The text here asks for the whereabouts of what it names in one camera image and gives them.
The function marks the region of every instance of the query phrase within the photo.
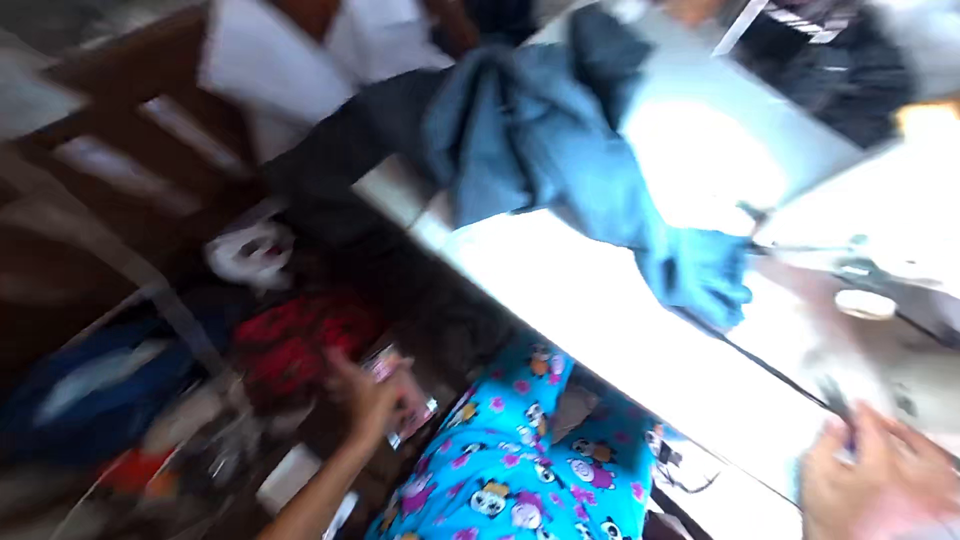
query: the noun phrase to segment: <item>dark gray fabric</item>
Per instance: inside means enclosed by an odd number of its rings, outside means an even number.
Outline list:
[[[349,186],[399,152],[449,188],[456,227],[555,209],[585,235],[633,250],[663,304],[716,328],[736,325],[751,299],[742,284],[748,239],[667,225],[613,128],[650,46],[595,6],[573,14],[571,32],[570,48],[485,47],[448,72],[365,89],[268,164],[291,221],[334,245],[375,241],[382,219]]]
[[[590,4],[570,17],[570,48],[577,79],[593,90],[610,127],[620,131],[640,85],[638,68],[653,47],[625,32],[599,5]]]

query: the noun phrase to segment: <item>panda print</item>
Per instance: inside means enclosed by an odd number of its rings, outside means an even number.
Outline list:
[[[493,519],[507,507],[507,499],[510,497],[510,486],[496,480],[487,480],[480,489],[470,495],[469,504],[473,510]]]
[[[578,523],[573,526],[577,529],[577,532],[580,533],[580,540],[596,540],[596,537],[593,536],[593,533],[590,532],[590,529],[582,523]]]
[[[543,412],[543,407],[540,406],[540,402],[534,402],[527,408],[524,414],[527,417],[527,424],[534,433],[540,437],[544,437],[548,430],[547,416],[546,413]]]
[[[564,480],[553,472],[553,469],[550,468],[551,465],[550,460],[546,458],[534,461],[534,470],[537,471],[537,479],[543,483],[557,482],[557,485],[559,485],[561,489],[566,489]]]
[[[486,450],[487,448],[489,448],[487,443],[470,443],[464,445],[464,455],[480,452],[482,450]]]
[[[630,536],[624,536],[620,532],[620,527],[613,522],[613,518],[607,516],[607,521],[600,524],[600,530],[607,534],[606,540],[633,540]]]

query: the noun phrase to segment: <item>cartoon print fabric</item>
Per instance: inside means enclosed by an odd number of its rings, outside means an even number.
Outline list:
[[[611,392],[550,445],[574,362],[518,335],[461,398],[368,539],[639,540],[656,421]]]

